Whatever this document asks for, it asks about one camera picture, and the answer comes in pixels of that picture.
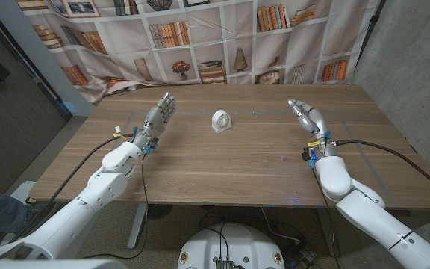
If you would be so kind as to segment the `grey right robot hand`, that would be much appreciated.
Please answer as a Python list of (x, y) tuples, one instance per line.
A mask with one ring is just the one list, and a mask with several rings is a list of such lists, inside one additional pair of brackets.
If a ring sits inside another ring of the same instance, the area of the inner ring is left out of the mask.
[(328, 126), (322, 114), (309, 104), (296, 100), (289, 99), (287, 101), (292, 112), (298, 117), (300, 126), (313, 135), (314, 140), (318, 141), (320, 158), (328, 156), (336, 156), (337, 152), (328, 138)]

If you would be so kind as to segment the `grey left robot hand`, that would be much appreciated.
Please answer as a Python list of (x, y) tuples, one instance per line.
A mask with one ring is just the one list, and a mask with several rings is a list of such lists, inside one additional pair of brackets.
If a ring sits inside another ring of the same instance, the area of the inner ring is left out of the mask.
[(132, 143), (142, 151), (146, 151), (149, 144), (165, 131), (170, 117), (176, 111), (175, 106), (175, 97), (171, 96), (169, 92), (166, 92), (146, 115)]

